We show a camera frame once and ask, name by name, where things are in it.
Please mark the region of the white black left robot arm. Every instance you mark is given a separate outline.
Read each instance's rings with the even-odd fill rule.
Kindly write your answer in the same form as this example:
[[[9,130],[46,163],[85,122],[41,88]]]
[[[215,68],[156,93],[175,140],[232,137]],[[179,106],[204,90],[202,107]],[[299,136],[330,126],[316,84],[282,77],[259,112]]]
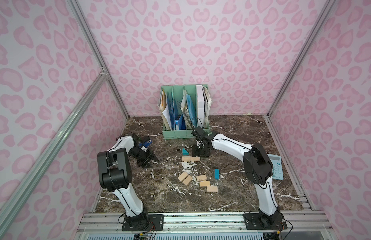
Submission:
[[[100,186],[118,197],[128,218],[145,215],[143,202],[132,186],[133,174],[129,157],[135,158],[137,165],[143,169],[152,168],[150,162],[159,160],[149,149],[151,143],[149,136],[119,136],[110,149],[97,154]]]

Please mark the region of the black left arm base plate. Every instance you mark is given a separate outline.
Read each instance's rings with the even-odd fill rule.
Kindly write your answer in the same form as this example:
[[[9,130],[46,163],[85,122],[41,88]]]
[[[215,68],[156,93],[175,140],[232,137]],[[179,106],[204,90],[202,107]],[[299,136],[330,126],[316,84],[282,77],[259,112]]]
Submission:
[[[135,217],[125,217],[122,222],[123,232],[137,231],[162,231],[164,224],[164,215],[159,214],[140,214]]]

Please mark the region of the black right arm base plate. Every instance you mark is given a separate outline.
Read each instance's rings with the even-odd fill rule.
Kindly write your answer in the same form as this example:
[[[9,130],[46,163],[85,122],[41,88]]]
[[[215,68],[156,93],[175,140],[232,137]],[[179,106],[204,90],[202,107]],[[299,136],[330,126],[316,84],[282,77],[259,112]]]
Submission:
[[[260,213],[243,213],[244,223],[247,230],[287,230],[287,223],[282,213],[276,211],[273,215],[268,216]]]

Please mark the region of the teal triangular wooden block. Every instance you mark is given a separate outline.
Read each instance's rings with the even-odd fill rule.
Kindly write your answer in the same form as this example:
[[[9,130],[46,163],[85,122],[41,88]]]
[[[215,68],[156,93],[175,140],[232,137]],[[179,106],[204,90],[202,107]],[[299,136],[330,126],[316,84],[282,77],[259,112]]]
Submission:
[[[186,149],[182,149],[182,155],[183,156],[189,156],[189,152]]]

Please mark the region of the natural wooden rectangular block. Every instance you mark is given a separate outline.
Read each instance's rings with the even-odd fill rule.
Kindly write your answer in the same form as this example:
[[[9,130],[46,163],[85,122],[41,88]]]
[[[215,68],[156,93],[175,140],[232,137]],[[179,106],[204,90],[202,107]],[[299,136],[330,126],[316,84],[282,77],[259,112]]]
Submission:
[[[181,161],[182,162],[190,162],[191,161],[191,157],[190,156],[183,156],[183,157],[181,157]]]

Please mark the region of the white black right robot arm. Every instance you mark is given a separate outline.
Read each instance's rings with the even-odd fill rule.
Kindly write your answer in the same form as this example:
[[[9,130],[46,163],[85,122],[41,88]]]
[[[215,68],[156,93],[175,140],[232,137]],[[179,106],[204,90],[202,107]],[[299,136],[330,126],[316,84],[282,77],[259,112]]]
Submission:
[[[196,144],[194,157],[209,157],[211,150],[223,151],[243,162],[248,180],[254,184],[259,201],[259,220],[265,227],[284,222],[272,187],[273,164],[261,144],[244,144],[218,132],[207,132],[201,127],[192,133]]]

